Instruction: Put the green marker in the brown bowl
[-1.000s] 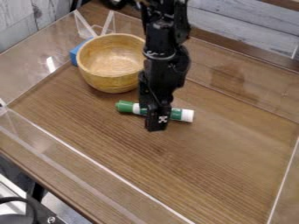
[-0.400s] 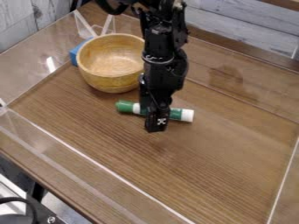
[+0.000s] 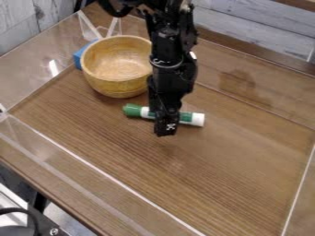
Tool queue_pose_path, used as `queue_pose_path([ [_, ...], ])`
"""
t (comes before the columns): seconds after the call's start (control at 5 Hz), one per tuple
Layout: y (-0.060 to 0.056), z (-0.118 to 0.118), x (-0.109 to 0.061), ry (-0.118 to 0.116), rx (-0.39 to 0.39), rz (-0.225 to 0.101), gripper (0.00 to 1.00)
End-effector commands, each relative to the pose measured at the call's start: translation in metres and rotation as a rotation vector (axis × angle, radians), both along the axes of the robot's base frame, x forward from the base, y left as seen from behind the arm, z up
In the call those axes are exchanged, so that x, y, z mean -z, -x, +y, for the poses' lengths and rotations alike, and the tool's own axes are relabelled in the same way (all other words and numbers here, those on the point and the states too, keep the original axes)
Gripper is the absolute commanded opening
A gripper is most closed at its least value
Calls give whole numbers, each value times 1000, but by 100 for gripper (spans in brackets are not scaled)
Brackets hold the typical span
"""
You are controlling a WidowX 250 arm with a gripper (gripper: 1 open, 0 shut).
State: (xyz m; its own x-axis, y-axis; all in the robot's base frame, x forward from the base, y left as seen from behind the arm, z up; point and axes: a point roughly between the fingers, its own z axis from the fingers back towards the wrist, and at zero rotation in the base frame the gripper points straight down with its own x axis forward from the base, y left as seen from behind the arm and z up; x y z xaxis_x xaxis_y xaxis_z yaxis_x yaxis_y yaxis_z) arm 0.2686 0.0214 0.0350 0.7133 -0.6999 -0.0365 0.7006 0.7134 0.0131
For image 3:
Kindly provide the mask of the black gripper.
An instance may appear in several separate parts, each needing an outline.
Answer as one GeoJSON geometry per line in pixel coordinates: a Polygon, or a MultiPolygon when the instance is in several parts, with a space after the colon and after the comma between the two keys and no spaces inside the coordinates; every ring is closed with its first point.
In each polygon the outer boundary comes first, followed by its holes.
{"type": "Polygon", "coordinates": [[[182,55],[181,64],[173,68],[152,67],[148,77],[149,112],[154,117],[153,133],[173,136],[180,122],[181,98],[192,92],[197,78],[197,57],[182,55]]]}

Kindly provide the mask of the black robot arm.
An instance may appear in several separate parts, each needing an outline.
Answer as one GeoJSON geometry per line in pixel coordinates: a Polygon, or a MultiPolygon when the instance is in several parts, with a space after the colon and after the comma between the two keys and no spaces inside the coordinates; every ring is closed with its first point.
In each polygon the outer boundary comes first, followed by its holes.
{"type": "Polygon", "coordinates": [[[124,18],[133,10],[142,16],[150,41],[148,77],[149,111],[154,116],[153,133],[173,136],[180,124],[181,98],[192,92],[197,78],[197,44],[190,0],[97,0],[102,10],[124,18]]]}

